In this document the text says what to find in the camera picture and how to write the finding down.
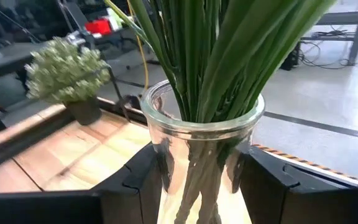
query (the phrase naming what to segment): wooden table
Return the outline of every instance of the wooden table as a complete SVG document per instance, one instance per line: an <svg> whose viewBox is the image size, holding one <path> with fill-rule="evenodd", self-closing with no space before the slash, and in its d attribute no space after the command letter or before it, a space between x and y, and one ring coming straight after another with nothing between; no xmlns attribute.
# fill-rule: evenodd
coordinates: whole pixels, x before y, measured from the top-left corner
<svg viewBox="0 0 358 224"><path fill-rule="evenodd" d="M41 111L1 132L0 141L62 109L62 105L55 105ZM0 165L0 193L90 189L119 170L149 142L147 127L103 111L102 118L94 124L81 126L76 121L72 122ZM229 219L227 223L251 223L240 192L222 198L224 201L219 204L225 204L220 208L223 220ZM167 199L162 191L160 209L164 203L172 203L173 199L177 198ZM234 211L236 218L230 215ZM189 220L197 217L197 213L191 214Z"/></svg>

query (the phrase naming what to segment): clear glass jar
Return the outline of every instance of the clear glass jar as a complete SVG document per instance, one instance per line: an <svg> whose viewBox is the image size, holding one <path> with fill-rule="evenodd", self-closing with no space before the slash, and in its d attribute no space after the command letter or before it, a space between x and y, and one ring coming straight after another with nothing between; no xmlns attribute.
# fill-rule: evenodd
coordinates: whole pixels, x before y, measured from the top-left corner
<svg viewBox="0 0 358 224"><path fill-rule="evenodd" d="M165 190L158 223L248 223L239 177L242 155L264 112L263 97L239 118L189 123L180 120L172 88L164 81L147 91L141 107Z"/></svg>

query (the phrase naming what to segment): wire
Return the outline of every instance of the wire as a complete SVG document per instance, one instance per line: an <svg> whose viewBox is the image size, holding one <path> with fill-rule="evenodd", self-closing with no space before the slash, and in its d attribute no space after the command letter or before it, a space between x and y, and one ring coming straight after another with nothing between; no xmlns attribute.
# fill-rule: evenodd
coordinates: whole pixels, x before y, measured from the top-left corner
<svg viewBox="0 0 358 224"><path fill-rule="evenodd" d="M0 10L0 15L4 16L5 19L7 19L9 22L15 24L16 26L18 26L20 29L22 29L22 31L25 33L25 34L29 34L31 35L31 37L34 38L35 41L37 41L38 43L41 43L41 40L39 40L34 34L32 34L28 29L26 29L25 27L21 26L19 23L17 23L15 20L11 19L9 16L7 16L5 13L3 13L1 10Z"/></svg>
<svg viewBox="0 0 358 224"><path fill-rule="evenodd" d="M129 8L129 14L131 15L132 18L135 18L134 12L132 11L132 6L129 3L129 0L127 0L127 3L128 3L128 8ZM149 88L149 70L147 69L147 62L146 62L146 58L143 53L142 42L140 41L140 38L138 35L136 35L136 39L137 39L137 45L139 46L140 55L142 56L142 60L143 60L144 75L145 75L145 83L144 83L143 93L145 93L146 90Z"/></svg>

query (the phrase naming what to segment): orange and black striped tape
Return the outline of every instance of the orange and black striped tape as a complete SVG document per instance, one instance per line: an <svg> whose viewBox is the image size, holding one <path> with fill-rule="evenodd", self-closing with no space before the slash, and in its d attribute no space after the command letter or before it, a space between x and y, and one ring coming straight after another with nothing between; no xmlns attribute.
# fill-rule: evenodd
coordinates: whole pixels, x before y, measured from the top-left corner
<svg viewBox="0 0 358 224"><path fill-rule="evenodd" d="M314 162L309 162L307 160L304 160L304 159L301 159L299 157L296 157L296 156L293 156L293 155L289 155L287 153L284 153L282 151L278 151L278 150L275 150L275 149L271 149L269 147L265 147L265 146L261 146L259 144L254 144L253 146L255 147L258 147L259 149L263 150L263 151L266 151L266 152L270 152L272 154L275 154L275 155L278 155L278 156L282 156L282 157L285 157L287 159L291 159L293 161L297 161L297 162L301 162L301 163L304 163L304 164L308 164L309 166L313 166L313 167L317 167L317 168L320 168L322 170L325 170L325 171L329 171L329 172L333 172L334 174L337 174L337 175L341 175L341 176L344 176L344 177L347 177L347 178L350 178L350 179L353 179L353 180L358 180L358 178L356 177L352 177L352 176L349 176L349 175L346 175L342 172L338 172L338 171L335 171L335 170L332 170L328 167L325 167L325 166L321 166L319 164L315 164Z"/></svg>

